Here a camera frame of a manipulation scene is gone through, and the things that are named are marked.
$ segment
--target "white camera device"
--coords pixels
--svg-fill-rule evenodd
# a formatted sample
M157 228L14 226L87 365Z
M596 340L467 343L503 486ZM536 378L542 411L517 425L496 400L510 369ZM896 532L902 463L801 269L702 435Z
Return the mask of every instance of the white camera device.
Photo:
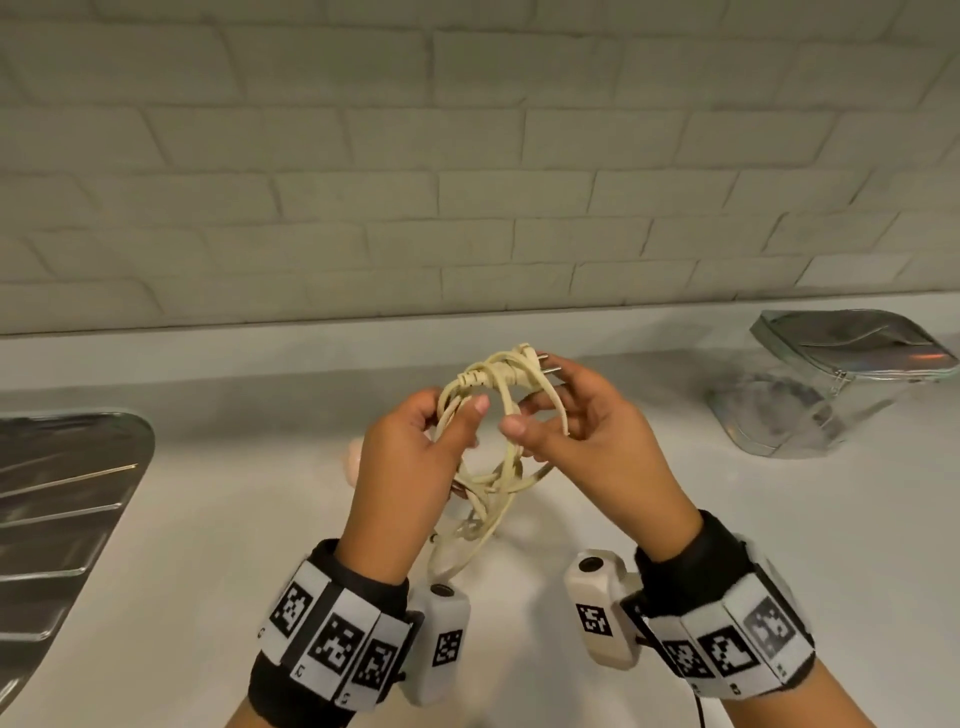
M403 663L400 689L411 705L430 705L453 688L470 600L449 584L423 585L411 590L407 609L422 614L423 622Z
M588 549L566 570L564 584L593 662L624 670L635 666L642 638L620 602L640 589L639 574L628 572L612 551Z

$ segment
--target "stainless steel sink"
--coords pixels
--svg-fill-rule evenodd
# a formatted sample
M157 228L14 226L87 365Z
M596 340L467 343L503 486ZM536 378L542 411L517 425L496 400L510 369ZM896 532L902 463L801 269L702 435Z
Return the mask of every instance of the stainless steel sink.
M40 664L154 455L139 417L0 417L0 712Z

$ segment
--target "person's right hand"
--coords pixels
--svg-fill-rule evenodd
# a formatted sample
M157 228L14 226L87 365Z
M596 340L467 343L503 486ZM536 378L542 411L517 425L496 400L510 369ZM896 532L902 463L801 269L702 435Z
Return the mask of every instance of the person's right hand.
M560 367L557 388L569 419L532 417L553 409L543 392L520 403L500 431L524 454L553 463L654 561L679 554L703 521L663 457L646 418L606 379L576 362L550 354L543 366Z

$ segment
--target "white brick wall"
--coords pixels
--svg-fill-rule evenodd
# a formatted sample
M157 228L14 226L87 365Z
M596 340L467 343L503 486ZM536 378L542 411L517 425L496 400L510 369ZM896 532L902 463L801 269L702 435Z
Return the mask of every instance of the white brick wall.
M0 0L0 334L960 288L954 0Z

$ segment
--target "hand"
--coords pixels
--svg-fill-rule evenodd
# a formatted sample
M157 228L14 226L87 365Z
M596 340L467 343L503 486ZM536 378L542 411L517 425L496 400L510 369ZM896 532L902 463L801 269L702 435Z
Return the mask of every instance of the hand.
M540 422L531 415L553 409L543 392L520 403L500 431L540 462L553 463L654 561L679 554L699 533L699 511L686 497L663 457L646 418L606 379L576 362L550 354L544 366L560 367L557 388L569 420Z
M360 474L336 557L370 579L401 584L433 533L464 450L490 408L486 395L464 404L433 443L440 389L411 395L364 437Z

